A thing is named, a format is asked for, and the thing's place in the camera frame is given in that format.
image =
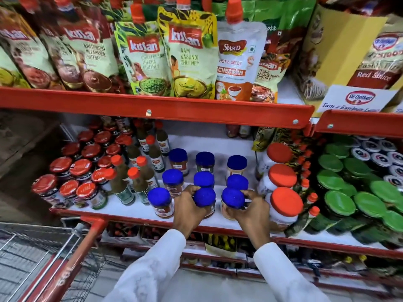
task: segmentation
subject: blue lid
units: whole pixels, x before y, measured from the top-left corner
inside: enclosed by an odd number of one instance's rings
[[[244,156],[235,155],[228,158],[227,166],[235,171],[246,168],[248,160]]]
[[[148,201],[154,207],[163,207],[168,205],[172,198],[166,188],[156,187],[148,192]]]
[[[197,172],[193,184],[201,187],[214,187],[214,175],[211,172]]]
[[[221,194],[222,201],[230,208],[240,209],[244,206],[245,196],[240,190],[226,187]]]
[[[234,188],[236,190],[247,190],[249,181],[242,175],[233,174],[227,179],[227,187]]]
[[[187,161],[187,152],[183,148],[174,148],[168,154],[169,160],[180,163]]]
[[[196,164],[200,166],[214,165],[216,162],[214,155],[208,151],[201,151],[196,155]]]
[[[162,174],[162,181],[166,185],[177,185],[183,183],[183,173],[178,169],[167,169]]]
[[[216,202],[216,192],[212,188],[202,187],[195,193],[193,200],[200,208],[210,206]]]

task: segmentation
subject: person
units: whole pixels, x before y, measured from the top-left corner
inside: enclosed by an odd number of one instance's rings
[[[175,198],[174,221],[158,242],[131,264],[103,302],[157,302],[162,299],[170,279],[179,268],[186,239],[209,213],[199,208],[192,195],[200,187],[189,185]],[[305,279],[276,243],[270,242],[270,205],[252,190],[242,191],[251,199],[246,210],[228,208],[256,249],[254,261],[278,302],[330,302],[329,298]]]

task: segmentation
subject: white long-sleeve shirt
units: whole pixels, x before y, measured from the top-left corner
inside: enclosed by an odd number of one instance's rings
[[[168,230],[140,259],[131,264],[103,302],[158,302],[162,300],[186,239],[177,230]],[[278,302],[330,302],[305,279],[275,243],[260,247],[254,261]]]

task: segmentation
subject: person's left hand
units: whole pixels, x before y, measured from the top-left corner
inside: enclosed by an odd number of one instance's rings
[[[203,218],[210,213],[210,207],[199,208],[192,196],[200,189],[199,186],[188,185],[182,194],[175,198],[174,223],[172,228],[180,231],[185,239],[196,228]]]

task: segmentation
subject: yellow package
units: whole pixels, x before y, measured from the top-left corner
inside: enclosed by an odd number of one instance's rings
[[[217,18],[209,12],[158,8],[174,95],[214,99],[219,47]]]

